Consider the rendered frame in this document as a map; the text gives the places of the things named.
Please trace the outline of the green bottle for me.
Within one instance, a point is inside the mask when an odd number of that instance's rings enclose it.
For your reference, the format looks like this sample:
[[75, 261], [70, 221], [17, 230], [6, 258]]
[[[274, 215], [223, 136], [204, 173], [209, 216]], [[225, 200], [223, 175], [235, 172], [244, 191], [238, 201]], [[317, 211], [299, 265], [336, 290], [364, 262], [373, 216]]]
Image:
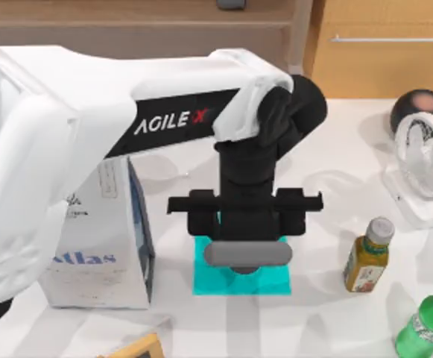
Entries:
[[395, 340], [399, 358], [431, 358], [433, 355], [433, 295], [427, 296]]

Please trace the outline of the teal square coaster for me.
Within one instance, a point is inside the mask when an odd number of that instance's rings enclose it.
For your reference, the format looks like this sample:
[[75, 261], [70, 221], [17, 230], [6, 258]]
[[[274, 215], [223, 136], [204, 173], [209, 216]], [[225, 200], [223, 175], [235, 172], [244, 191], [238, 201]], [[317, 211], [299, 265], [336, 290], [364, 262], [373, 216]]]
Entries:
[[[286, 242], [281, 237], [278, 242]], [[227, 267], [212, 267], [203, 258], [211, 242], [208, 236], [195, 237], [193, 293], [196, 295], [289, 295], [291, 284], [288, 264], [260, 268], [251, 274], [239, 274]]]

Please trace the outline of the white desk fan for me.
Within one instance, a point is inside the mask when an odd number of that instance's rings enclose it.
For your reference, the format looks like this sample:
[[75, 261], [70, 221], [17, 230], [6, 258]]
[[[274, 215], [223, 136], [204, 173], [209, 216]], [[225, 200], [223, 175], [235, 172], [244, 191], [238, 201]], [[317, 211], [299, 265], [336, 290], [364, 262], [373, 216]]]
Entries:
[[385, 188], [415, 228], [432, 228], [433, 114], [405, 116], [394, 139], [394, 160], [382, 175]]

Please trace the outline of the wooden open shelf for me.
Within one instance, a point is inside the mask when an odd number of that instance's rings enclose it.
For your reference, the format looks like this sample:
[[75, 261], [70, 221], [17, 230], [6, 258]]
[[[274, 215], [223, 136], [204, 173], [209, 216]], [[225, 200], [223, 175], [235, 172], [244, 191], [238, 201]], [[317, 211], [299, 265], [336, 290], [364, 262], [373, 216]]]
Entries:
[[61, 45], [118, 59], [245, 48], [297, 72], [312, 0], [0, 0], [0, 45]]

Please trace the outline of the white carton with blue print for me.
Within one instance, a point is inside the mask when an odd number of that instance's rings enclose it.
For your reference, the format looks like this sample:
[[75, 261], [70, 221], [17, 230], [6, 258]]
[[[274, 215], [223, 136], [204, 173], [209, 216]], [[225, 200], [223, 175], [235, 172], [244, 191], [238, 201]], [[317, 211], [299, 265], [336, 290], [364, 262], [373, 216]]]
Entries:
[[50, 305], [148, 309], [155, 252], [130, 158], [100, 163], [67, 201], [56, 254], [39, 279]]

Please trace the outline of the black round pot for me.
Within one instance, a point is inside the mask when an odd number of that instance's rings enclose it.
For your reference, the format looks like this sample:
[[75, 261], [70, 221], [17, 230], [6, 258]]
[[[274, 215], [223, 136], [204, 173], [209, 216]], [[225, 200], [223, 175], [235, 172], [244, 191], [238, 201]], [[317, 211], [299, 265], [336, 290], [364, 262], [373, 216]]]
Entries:
[[402, 119], [413, 113], [427, 112], [433, 114], [433, 91], [430, 89], [413, 89], [400, 96], [390, 113], [390, 129], [396, 133]]

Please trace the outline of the yellow bottle with grey cap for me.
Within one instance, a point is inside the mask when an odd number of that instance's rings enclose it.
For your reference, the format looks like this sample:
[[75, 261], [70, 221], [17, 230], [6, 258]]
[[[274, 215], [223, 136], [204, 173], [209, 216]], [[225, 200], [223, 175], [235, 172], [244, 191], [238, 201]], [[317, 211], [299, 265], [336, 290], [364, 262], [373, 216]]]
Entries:
[[344, 267], [344, 285], [348, 292], [372, 292], [388, 265], [389, 245], [395, 234], [391, 220], [379, 216], [372, 219], [353, 243]]

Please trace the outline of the pale grey rounded box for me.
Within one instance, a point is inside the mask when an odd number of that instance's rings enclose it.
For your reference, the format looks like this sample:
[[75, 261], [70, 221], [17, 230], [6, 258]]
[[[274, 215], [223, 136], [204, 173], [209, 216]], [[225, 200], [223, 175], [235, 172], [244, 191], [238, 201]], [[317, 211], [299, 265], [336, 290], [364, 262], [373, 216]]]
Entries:
[[203, 251], [205, 262], [212, 267], [227, 267], [239, 274], [251, 274], [260, 268], [280, 267], [290, 263], [291, 246], [286, 242], [217, 241]]

